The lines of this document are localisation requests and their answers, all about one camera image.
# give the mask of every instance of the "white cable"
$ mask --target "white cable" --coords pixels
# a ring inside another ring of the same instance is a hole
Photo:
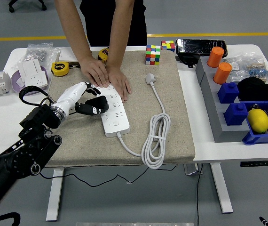
[[[132,155],[137,156],[137,157],[141,157],[142,158],[142,162],[147,165],[148,167],[150,167],[151,169],[158,169],[164,160],[164,156],[166,153],[166,137],[168,134],[168,131],[170,129],[171,126],[171,118],[168,114],[165,113],[165,109],[163,107],[163,104],[155,90],[155,86],[154,83],[152,81],[150,81],[148,84],[151,85],[151,87],[153,88],[153,91],[157,97],[157,100],[160,103],[160,106],[162,108],[162,112],[161,114],[158,115],[153,115],[151,120],[150,120],[150,131],[149,131],[149,135],[142,147],[142,153],[141,154],[137,154],[133,151],[131,151],[124,143],[123,139],[121,138],[121,134],[120,132],[117,133],[117,136],[122,144],[122,146]],[[154,146],[154,148],[152,149],[152,144],[154,141],[157,141],[156,145]],[[155,150],[158,150],[158,155],[154,156],[153,152]]]

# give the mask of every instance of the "beige mat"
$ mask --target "beige mat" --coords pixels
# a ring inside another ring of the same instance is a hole
[[[157,79],[155,87],[158,95],[172,122],[164,163],[190,162],[195,157],[195,148],[174,53],[161,51],[160,65],[145,65],[144,58],[145,51],[126,51],[124,56],[122,72],[127,76],[133,94],[128,95],[124,104],[131,131],[122,138],[132,151],[141,153],[151,117],[162,113],[152,88],[145,82],[145,76],[152,73]],[[81,81],[88,80],[80,69],[71,69],[66,76],[53,77],[49,93],[57,100],[66,88]],[[92,94],[85,93],[79,103],[92,98]],[[117,137],[105,136],[100,115],[70,115],[53,131],[62,137],[63,143],[48,162],[48,167],[143,164],[141,158],[123,148]]]

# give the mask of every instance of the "black shirt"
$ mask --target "black shirt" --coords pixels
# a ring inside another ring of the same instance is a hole
[[[115,0],[82,0],[80,10],[85,17],[90,46],[109,46]],[[128,46],[147,45],[143,0],[135,0]]]

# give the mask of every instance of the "yellow tape measure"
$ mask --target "yellow tape measure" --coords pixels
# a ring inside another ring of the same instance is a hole
[[[98,52],[97,58],[101,60],[104,64],[106,64],[109,54],[109,48],[103,48],[101,51]]]
[[[54,62],[51,66],[51,72],[55,76],[64,76],[69,72],[68,62]]]

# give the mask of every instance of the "white power strip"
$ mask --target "white power strip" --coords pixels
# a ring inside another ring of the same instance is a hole
[[[130,124],[120,95],[112,85],[98,89],[101,92],[98,96],[105,96],[109,104],[109,109],[101,114],[106,137],[116,137],[118,132],[121,135],[129,133]]]

